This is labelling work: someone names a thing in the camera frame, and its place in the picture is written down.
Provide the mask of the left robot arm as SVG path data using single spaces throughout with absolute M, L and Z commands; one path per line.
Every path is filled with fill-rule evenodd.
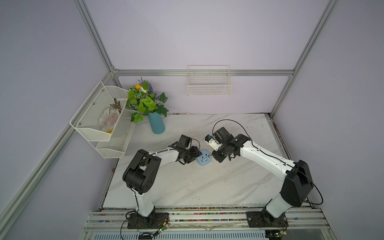
M 194 146 L 194 140 L 181 135 L 177 142 L 163 150 L 148 152 L 140 149 L 136 152 L 122 179 L 135 196 L 137 203 L 135 212 L 139 216 L 148 218 L 155 212 L 149 191 L 155 183 L 161 166 L 174 162 L 186 165 L 202 155 L 201 144 Z

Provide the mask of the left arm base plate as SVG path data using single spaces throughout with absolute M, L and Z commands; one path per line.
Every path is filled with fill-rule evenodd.
M 160 229 L 169 221 L 169 213 L 151 213 L 143 217 L 138 213 L 130 214 L 128 217 L 127 229 Z

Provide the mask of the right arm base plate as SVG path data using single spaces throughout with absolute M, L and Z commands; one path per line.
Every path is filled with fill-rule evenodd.
M 283 228 L 289 224 L 285 214 L 279 218 L 274 218 L 267 212 L 246 212 L 246 219 L 250 228 Z

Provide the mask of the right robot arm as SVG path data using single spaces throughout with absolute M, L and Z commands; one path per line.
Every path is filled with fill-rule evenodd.
M 265 168 L 283 182 L 278 195 L 262 210 L 263 215 L 271 221 L 293 207 L 301 207 L 315 187 L 306 162 L 294 162 L 280 157 L 253 143 L 248 136 L 239 134 L 234 137 L 222 127 L 212 135 L 207 135 L 205 141 L 213 149 L 212 155 L 218 162 L 230 156 L 243 157 Z

